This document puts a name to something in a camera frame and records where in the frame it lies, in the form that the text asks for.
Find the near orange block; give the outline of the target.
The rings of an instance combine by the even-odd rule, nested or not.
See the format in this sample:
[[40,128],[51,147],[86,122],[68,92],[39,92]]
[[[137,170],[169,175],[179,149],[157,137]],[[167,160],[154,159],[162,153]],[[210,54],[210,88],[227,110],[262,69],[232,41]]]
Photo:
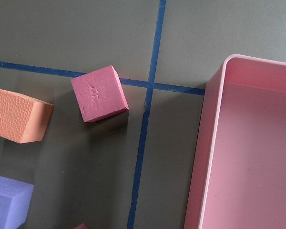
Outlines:
[[41,141],[54,105],[0,89],[0,137],[16,143]]

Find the dark pink block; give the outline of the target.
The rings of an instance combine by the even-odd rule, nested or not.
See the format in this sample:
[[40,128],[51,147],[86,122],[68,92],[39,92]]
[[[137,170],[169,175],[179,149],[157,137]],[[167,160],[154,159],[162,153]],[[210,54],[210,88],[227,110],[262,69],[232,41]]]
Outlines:
[[71,79],[84,122],[96,122],[129,110],[112,65]]
[[88,229],[88,227],[86,226],[85,223],[82,223],[82,224],[80,224],[80,225],[74,227],[74,229]]

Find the left dark pink block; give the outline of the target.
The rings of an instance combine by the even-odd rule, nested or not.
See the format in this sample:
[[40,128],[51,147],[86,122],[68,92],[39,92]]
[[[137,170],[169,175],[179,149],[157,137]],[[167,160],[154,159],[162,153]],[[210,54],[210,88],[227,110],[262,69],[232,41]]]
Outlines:
[[80,224],[80,225],[74,227],[74,229],[88,229],[88,227],[86,226],[85,223],[82,223],[82,224]]

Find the right dark pink block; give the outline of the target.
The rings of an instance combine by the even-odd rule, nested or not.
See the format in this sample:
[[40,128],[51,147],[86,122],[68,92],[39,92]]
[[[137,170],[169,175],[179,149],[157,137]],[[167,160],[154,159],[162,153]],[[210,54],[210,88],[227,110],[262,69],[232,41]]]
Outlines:
[[112,65],[71,79],[84,122],[96,122],[129,110]]

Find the near purple block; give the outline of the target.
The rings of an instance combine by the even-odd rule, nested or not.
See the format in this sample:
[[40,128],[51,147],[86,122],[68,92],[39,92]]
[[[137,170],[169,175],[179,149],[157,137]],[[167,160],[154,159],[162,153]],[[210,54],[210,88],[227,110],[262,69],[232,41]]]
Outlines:
[[27,218],[34,185],[0,177],[0,229],[17,229]]

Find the pink tray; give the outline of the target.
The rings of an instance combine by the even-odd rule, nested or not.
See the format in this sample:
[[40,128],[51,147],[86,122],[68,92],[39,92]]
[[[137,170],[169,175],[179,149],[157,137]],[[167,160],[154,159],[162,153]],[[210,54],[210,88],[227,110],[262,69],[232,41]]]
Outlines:
[[186,229],[286,229],[286,62],[234,54],[205,88]]

